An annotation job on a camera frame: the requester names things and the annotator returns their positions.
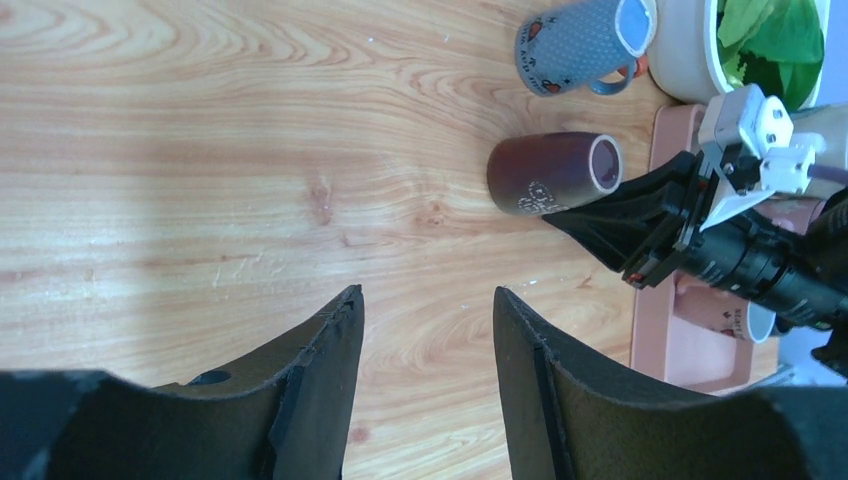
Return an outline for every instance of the white mug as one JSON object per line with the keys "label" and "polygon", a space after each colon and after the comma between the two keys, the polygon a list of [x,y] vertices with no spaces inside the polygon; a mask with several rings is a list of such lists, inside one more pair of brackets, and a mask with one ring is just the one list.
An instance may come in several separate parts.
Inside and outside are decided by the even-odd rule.
{"label": "white mug", "polygon": [[776,315],[755,303],[681,275],[677,281],[674,315],[716,333],[763,343],[774,328]]}
{"label": "white mug", "polygon": [[[816,133],[823,140],[816,148],[816,164],[848,170],[848,103],[799,110],[790,115],[795,125],[793,138]],[[813,179],[807,195],[827,199],[842,190],[842,185]]]}

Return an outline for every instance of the mug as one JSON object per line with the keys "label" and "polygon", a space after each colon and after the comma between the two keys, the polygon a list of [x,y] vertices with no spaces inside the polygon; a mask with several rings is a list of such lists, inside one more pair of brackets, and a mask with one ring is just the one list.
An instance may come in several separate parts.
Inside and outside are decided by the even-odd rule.
{"label": "mug", "polygon": [[[816,133],[821,136],[823,144],[816,149],[816,165],[848,170],[848,103],[799,110],[789,118],[796,135]],[[837,183],[813,179],[806,194],[826,199],[842,188]]]}
{"label": "mug", "polygon": [[624,176],[618,142],[609,135],[560,132],[510,138],[489,155],[489,193],[501,211],[545,215],[614,192]]}
{"label": "mug", "polygon": [[[656,32],[649,0],[577,0],[526,21],[515,38],[521,80],[548,97],[589,85],[599,95],[624,90]],[[600,79],[626,67],[624,79]]]}
{"label": "mug", "polygon": [[688,275],[677,280],[674,315],[707,330],[752,343],[765,342],[777,319],[774,312],[756,303],[716,290]]}
{"label": "mug", "polygon": [[799,235],[819,218],[827,202],[810,198],[766,200],[754,207],[760,215],[768,217],[778,227]]}

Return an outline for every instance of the mug print design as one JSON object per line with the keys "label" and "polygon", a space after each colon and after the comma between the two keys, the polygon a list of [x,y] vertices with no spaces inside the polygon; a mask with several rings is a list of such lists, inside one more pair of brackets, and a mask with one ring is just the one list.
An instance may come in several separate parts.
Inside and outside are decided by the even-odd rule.
{"label": "mug print design", "polygon": [[744,338],[742,335],[742,309],[735,308],[731,312],[730,310],[725,311],[721,314],[727,320],[725,323],[725,328],[719,330],[719,333],[723,335],[727,335],[732,338]]}
{"label": "mug print design", "polygon": [[530,182],[527,188],[528,197],[521,197],[518,200],[518,208],[532,214],[544,215],[546,213],[556,213],[565,209],[562,205],[554,203],[554,196],[544,184],[539,182]]}
{"label": "mug print design", "polygon": [[[519,42],[521,45],[521,68],[524,70],[524,73],[530,73],[530,70],[536,66],[536,58],[533,56],[533,43],[536,40],[536,37],[539,33],[550,25],[554,25],[557,22],[557,17],[552,16],[547,19],[537,18],[527,24],[524,27],[524,32],[521,34],[521,41]],[[562,78],[561,80],[551,81],[550,79],[542,79],[538,80],[533,78],[531,80],[534,84],[538,82],[538,84],[534,85],[537,88],[541,87],[547,90],[550,93],[559,93],[564,85],[571,85],[572,80],[568,77]]]}

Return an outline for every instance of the pink tray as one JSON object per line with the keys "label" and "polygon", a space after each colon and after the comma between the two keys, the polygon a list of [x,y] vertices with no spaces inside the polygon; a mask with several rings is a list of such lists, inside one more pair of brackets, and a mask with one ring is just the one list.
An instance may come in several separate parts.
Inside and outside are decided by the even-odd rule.
{"label": "pink tray", "polygon": [[[704,117],[700,105],[665,107],[657,112],[651,169],[697,145]],[[653,378],[703,393],[748,383],[754,345],[711,332],[676,317],[672,276],[636,293],[630,366]]]}

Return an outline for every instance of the wooden table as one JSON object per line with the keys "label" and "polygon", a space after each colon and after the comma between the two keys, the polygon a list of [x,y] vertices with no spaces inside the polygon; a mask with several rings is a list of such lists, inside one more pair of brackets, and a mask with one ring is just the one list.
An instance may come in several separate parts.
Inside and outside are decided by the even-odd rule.
{"label": "wooden table", "polygon": [[489,151],[606,132],[632,178],[671,103],[531,95],[513,38],[556,3],[0,3],[0,366],[187,381],[361,283],[346,478],[508,478],[494,288],[625,364],[634,292],[499,213]]}

